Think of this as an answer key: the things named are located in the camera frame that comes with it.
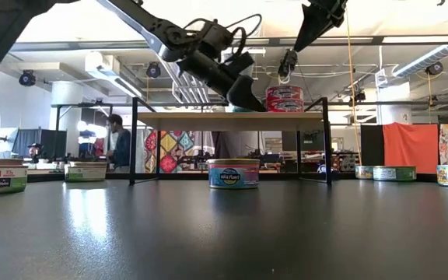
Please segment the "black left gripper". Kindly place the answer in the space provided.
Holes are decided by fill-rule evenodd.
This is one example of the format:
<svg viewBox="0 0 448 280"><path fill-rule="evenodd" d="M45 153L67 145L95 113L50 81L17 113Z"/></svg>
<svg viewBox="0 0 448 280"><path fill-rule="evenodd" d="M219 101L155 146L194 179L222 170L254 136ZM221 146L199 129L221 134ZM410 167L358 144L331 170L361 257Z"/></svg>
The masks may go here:
<svg viewBox="0 0 448 280"><path fill-rule="evenodd" d="M186 72L219 95L227 97L232 105L256 112L266 111L252 93L253 79L240 74L243 71L242 54L226 64L218 63L202 52L192 52L180 59L177 66L180 74Z"/></svg>

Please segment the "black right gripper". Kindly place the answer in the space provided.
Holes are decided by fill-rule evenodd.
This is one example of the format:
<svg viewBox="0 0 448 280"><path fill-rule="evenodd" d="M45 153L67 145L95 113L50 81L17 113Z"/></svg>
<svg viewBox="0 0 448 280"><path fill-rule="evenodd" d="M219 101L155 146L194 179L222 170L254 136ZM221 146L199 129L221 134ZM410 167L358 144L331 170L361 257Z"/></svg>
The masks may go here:
<svg viewBox="0 0 448 280"><path fill-rule="evenodd" d="M348 0L309 0L303 5L303 22L299 29L293 50L300 52L318 37L326 33L332 25L340 26L345 20Z"/></svg>

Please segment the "hanging black device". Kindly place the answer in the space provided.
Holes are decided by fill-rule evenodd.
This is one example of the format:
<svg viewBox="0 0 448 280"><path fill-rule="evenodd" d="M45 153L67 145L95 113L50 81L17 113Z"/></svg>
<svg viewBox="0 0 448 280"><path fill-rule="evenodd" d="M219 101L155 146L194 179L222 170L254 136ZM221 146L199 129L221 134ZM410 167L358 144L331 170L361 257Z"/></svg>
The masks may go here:
<svg viewBox="0 0 448 280"><path fill-rule="evenodd" d="M288 49L278 67L278 83L280 85L289 83L290 76L295 70L297 62L297 53L292 49Z"/></svg>

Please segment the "colourful patchwork quilt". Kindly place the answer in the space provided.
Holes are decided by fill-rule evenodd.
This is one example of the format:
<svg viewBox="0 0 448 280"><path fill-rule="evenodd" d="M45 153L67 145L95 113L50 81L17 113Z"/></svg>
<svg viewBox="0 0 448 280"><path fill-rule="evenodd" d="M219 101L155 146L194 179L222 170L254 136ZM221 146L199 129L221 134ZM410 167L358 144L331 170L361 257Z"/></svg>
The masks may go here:
<svg viewBox="0 0 448 280"><path fill-rule="evenodd" d="M145 148L145 173L155 173L157 157L157 131L149 131L143 140ZM179 173L193 168L191 163L179 163L183 156L194 154L194 133L191 131L161 131L160 133L160 161L161 173Z"/></svg>

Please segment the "black panel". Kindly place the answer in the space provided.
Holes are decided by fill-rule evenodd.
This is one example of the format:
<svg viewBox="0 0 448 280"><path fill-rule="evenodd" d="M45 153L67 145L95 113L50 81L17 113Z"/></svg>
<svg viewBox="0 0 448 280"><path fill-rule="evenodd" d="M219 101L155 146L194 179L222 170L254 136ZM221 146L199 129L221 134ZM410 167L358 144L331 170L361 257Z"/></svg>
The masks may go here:
<svg viewBox="0 0 448 280"><path fill-rule="evenodd" d="M363 166L384 164L383 127L381 125L361 126L361 153Z"/></svg>

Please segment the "person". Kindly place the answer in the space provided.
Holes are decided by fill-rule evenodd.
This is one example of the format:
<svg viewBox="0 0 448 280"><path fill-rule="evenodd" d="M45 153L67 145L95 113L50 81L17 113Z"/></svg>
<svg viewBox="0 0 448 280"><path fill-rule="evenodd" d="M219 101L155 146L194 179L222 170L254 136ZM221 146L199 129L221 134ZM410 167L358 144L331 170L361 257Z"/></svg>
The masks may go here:
<svg viewBox="0 0 448 280"><path fill-rule="evenodd" d="M111 114L108 123L112 134L117 136L114 148L107 155L116 173L127 173L130 169L131 132L124 128L123 119Z"/></svg>
<svg viewBox="0 0 448 280"><path fill-rule="evenodd" d="M33 144L29 145L28 148L29 148L31 162L38 163L40 154L41 154L42 145L39 143L33 143Z"/></svg>

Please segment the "orange cloth panel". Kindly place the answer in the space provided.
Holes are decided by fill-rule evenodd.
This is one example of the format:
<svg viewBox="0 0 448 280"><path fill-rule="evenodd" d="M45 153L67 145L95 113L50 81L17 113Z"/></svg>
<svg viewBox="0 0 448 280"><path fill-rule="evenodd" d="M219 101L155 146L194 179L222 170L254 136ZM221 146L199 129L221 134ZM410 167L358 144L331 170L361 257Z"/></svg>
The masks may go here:
<svg viewBox="0 0 448 280"><path fill-rule="evenodd" d="M383 143L385 166L414 166L416 173L436 172L439 164L436 124L385 124Z"/></svg>

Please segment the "wooden shelf with black frame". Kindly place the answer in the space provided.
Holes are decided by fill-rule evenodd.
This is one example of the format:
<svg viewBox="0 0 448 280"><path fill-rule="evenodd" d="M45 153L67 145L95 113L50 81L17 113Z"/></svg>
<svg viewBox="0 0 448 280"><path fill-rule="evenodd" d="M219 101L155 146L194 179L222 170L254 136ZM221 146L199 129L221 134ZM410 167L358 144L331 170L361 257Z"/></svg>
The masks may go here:
<svg viewBox="0 0 448 280"><path fill-rule="evenodd" d="M302 157L300 132L305 131L317 124L323 125L324 130L324 155L326 171L321 183L332 185L333 174L331 171L331 128L328 117L327 98L312 102L302 113L163 113L156 111L145 101L138 97L131 102L131 154L130 171L128 174L129 184L134 185L151 180L201 180L202 174L183 173L175 174L160 173L160 148L162 131L294 131L296 133L296 156L297 165L295 173L287 173L278 176L280 180L300 179L316 181L302 172ZM156 171L155 173L136 173L136 137L137 124L143 124L156 130Z"/></svg>

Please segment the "black metal background frame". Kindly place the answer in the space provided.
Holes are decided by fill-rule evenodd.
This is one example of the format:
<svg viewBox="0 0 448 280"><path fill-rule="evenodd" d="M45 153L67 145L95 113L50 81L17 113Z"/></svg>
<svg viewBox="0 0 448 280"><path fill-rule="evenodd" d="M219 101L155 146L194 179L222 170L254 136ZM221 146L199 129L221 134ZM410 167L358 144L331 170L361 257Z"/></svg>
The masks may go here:
<svg viewBox="0 0 448 280"><path fill-rule="evenodd" d="M109 114L113 112L114 105L112 103L104 103L103 101L91 102L81 102L81 103L62 103L62 104L52 104L51 108L56 110L56 120L55 120L55 131L59 131L60 119L64 117L69 110L72 108L108 108Z"/></svg>

